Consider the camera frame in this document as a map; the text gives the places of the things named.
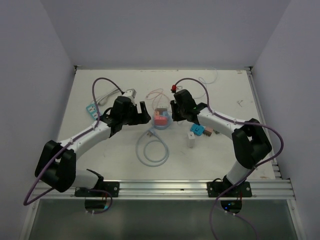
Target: white power adapter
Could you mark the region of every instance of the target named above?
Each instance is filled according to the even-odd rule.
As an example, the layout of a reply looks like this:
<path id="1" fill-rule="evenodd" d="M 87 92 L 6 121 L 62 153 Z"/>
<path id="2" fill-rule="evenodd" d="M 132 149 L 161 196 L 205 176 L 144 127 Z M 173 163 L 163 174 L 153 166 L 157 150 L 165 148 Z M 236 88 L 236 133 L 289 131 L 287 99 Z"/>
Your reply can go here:
<path id="1" fill-rule="evenodd" d="M 188 131 L 187 132 L 187 139 L 186 139 L 187 146 L 189 148 L 193 148 L 196 143 L 196 137 L 193 131 Z"/>

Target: white table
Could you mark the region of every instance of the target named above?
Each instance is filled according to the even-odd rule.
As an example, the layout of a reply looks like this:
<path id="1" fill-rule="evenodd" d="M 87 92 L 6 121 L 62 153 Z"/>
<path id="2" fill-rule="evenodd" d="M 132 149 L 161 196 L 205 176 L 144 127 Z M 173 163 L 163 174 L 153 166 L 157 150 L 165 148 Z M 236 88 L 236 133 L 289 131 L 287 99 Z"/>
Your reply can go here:
<path id="1" fill-rule="evenodd" d="M 259 120 L 258 111 L 250 87 L 248 76 L 244 70 L 218 70 L 218 78 L 208 84 L 210 105 L 219 112 L 234 118 Z M 67 139 L 92 124 L 93 119 L 86 111 L 92 101 L 91 88 L 98 77 L 106 77 L 115 81 L 123 90 L 134 88 L 137 91 L 136 101 L 144 101 L 152 90 L 163 88 L 164 93 L 173 99 L 171 86 L 185 77 L 202 77 L 206 82 L 215 78 L 215 70 L 78 70 L 74 79 L 70 97 L 66 106 L 58 140 Z M 193 97 L 203 95 L 201 86 L 192 81 L 181 84 Z M 114 86 L 101 80 L 96 84 L 96 96 L 110 91 Z M 118 94 L 109 98 L 108 103 L 100 107 L 101 111 L 113 105 Z M 206 98 L 197 99 L 205 102 Z M 150 115 L 153 114 L 152 101 L 145 101 Z M 151 127 L 151 123 L 124 126 L 112 138 L 100 142 L 87 151 L 78 161 L 78 169 L 92 169 L 105 179 L 110 180 L 208 180 L 222 178 L 235 162 L 232 141 L 222 134 L 197 136 L 195 147 L 187 147 L 187 131 L 192 123 L 184 121 L 178 125 L 174 122 L 166 130 L 157 133 L 169 146 L 168 161 L 159 167 L 147 167 L 141 164 L 135 153 L 138 137 Z M 149 141 L 145 137 L 140 148 Z M 164 153 L 160 143 L 151 143 L 147 153 L 158 159 Z M 271 163 L 267 163 L 254 171 L 250 179 L 275 179 Z"/>

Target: robotic arm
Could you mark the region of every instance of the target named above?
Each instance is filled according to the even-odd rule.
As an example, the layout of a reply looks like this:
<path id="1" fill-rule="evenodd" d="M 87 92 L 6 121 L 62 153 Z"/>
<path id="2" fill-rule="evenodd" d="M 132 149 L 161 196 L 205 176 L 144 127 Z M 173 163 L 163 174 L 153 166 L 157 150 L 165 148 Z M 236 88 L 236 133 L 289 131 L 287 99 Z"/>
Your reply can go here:
<path id="1" fill-rule="evenodd" d="M 70 187 L 103 190 L 101 188 L 104 178 L 90 169 L 76 170 L 76 162 L 90 148 L 119 132 L 123 125 L 147 124 L 151 120 L 145 102 L 140 102 L 141 113 L 138 113 L 135 96 L 134 89 L 127 90 L 116 98 L 110 114 L 105 112 L 100 116 L 98 124 L 95 121 L 87 129 L 61 142 L 47 142 L 42 150 L 35 176 L 38 177 L 50 159 L 69 144 L 40 179 L 61 193 Z"/>
<path id="2" fill-rule="evenodd" d="M 233 142 L 236 162 L 224 176 L 222 184 L 218 186 L 219 189 L 216 189 L 217 192 L 221 193 L 243 179 L 260 160 L 271 152 L 272 146 L 261 126 L 230 123 L 212 114 L 205 103 L 196 104 L 186 89 L 176 92 L 174 99 L 170 102 L 174 121 L 187 120 L 197 125 L 213 128 Z M 216 113 L 227 119 L 234 119 L 217 111 Z M 235 119 L 234 122 L 244 122 L 244 120 Z M 254 118 L 247 122 L 259 123 Z"/>

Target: gray partition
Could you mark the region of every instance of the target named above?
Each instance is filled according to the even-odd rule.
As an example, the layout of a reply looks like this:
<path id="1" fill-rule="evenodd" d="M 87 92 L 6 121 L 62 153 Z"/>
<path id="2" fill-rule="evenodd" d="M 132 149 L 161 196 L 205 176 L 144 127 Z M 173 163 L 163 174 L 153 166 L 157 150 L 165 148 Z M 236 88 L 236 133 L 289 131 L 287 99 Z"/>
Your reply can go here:
<path id="1" fill-rule="evenodd" d="M 119 200 L 109 211 L 85 213 L 84 200 L 43 199 L 40 201 L 30 240 L 206 240 L 213 239 L 209 226 L 211 200 Z M 286 200 L 245 200 L 240 215 L 256 228 L 260 240 L 296 240 Z M 243 220 L 213 214 L 221 240 L 255 240 Z"/>

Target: blue cable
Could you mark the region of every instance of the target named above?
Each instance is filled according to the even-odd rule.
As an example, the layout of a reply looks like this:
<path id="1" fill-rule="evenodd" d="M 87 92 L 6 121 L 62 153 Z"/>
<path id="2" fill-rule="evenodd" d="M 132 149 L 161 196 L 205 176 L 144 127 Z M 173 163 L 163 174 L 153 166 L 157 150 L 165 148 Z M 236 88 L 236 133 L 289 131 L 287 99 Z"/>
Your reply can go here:
<path id="1" fill-rule="evenodd" d="M 153 136 L 155 136 L 157 139 L 154 139 L 154 140 L 151 140 L 149 141 L 143 148 L 143 155 L 144 157 L 151 163 L 155 163 L 155 164 L 149 164 L 147 162 L 144 162 L 140 155 L 139 155 L 139 151 L 138 151 L 138 148 L 139 148 L 139 143 L 141 141 L 141 139 L 147 135 L 148 133 L 152 133 Z M 159 142 L 159 143 L 162 143 L 163 147 L 164 147 L 164 150 L 165 150 L 165 154 L 164 156 L 159 159 L 159 160 L 153 160 L 151 158 L 149 158 L 147 156 L 147 146 L 150 144 L 150 143 L 153 143 L 153 142 Z M 161 137 L 156 133 L 155 129 L 153 127 L 151 127 L 150 129 L 148 129 L 147 131 L 145 131 L 139 138 L 138 140 L 136 141 L 136 144 L 135 144 L 135 154 L 136 154 L 136 157 L 139 159 L 139 161 L 143 164 L 143 165 L 146 165 L 148 167 L 159 167 L 161 166 L 162 164 L 164 164 L 168 158 L 169 158 L 169 155 L 170 155 L 170 152 L 169 152 L 169 148 L 167 146 L 167 144 L 161 139 Z"/>

